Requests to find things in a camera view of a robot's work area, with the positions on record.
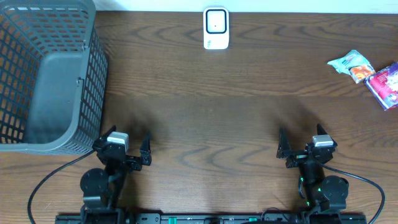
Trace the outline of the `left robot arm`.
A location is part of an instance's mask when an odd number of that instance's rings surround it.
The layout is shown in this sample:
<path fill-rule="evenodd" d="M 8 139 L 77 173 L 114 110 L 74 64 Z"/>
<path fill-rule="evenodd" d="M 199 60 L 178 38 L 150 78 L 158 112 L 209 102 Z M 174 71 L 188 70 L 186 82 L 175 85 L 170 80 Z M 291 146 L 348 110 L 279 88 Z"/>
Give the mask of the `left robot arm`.
<path fill-rule="evenodd" d="M 129 136 L 117 132 L 115 126 L 94 141 L 92 148 L 104 168 L 90 169 L 80 180 L 83 191 L 80 223 L 135 222 L 133 215 L 125 208 L 118 207 L 118 201 L 126 177 L 142 170 L 143 166 L 151 165 L 150 139 L 151 134 L 147 133 L 139 148 L 139 156 L 127 154 Z"/>

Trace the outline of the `purple red tissue pack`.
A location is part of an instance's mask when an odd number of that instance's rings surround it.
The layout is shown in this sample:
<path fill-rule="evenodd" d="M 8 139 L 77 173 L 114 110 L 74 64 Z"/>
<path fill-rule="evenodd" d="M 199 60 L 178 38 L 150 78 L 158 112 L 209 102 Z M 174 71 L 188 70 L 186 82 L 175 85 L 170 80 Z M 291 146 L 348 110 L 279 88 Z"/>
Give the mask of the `purple red tissue pack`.
<path fill-rule="evenodd" d="M 397 107 L 397 62 L 367 77 L 365 85 L 384 111 Z"/>

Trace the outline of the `mint green snack packet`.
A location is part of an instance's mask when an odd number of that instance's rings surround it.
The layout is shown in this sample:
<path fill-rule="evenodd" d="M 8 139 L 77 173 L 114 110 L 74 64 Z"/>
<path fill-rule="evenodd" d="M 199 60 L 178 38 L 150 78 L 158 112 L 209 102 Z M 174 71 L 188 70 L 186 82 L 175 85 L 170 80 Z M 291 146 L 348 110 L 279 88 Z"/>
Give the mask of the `mint green snack packet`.
<path fill-rule="evenodd" d="M 327 64 L 331 65 L 338 73 L 349 75 L 351 68 L 369 65 L 370 62 L 357 50 L 351 50 L 344 57 L 331 60 Z"/>

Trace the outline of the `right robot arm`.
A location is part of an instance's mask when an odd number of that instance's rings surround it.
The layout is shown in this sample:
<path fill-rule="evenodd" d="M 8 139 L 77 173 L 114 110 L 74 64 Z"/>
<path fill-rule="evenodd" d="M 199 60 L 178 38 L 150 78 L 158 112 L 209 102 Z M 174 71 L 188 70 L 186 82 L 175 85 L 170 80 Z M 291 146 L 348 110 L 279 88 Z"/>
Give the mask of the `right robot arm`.
<path fill-rule="evenodd" d="M 346 208 L 349 183 L 336 175 L 326 176 L 323 166 L 333 158 L 337 147 L 330 135 L 317 125 L 317 134 L 301 151 L 291 148 L 284 130 L 279 131 L 276 158 L 285 159 L 286 168 L 298 168 L 298 191 L 307 208 L 297 215 L 297 223 L 341 223 L 340 211 Z"/>

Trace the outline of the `small orange box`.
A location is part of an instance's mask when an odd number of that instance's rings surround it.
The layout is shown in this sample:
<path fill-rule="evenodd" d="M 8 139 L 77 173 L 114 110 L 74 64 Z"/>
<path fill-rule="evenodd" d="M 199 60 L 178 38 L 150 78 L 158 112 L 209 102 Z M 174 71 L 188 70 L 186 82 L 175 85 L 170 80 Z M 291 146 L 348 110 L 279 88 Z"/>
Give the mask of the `small orange box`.
<path fill-rule="evenodd" d="M 365 78 L 375 74 L 375 72 L 370 65 L 360 65 L 349 69 L 349 73 L 355 83 L 363 81 Z"/>

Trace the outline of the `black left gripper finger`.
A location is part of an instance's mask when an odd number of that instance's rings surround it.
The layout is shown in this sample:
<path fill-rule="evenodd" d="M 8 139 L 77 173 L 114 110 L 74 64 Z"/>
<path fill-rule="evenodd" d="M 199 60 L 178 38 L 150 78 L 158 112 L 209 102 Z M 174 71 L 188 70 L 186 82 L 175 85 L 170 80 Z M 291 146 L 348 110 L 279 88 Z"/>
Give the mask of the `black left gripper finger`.
<path fill-rule="evenodd" d="M 106 131 L 104 134 L 102 134 L 102 135 L 99 137 L 99 139 L 100 139 L 101 141 L 107 141 L 108 136 L 109 136 L 112 132 L 114 132 L 115 130 L 116 130 L 116 126 L 113 125 L 108 131 Z"/>
<path fill-rule="evenodd" d="M 144 166 L 150 166 L 152 163 L 152 156 L 151 156 L 151 149 L 150 149 L 150 139 L 151 139 L 151 133 L 148 132 L 145 135 L 145 138 L 142 142 L 142 145 L 140 147 L 140 158 L 142 161 L 142 165 Z"/>

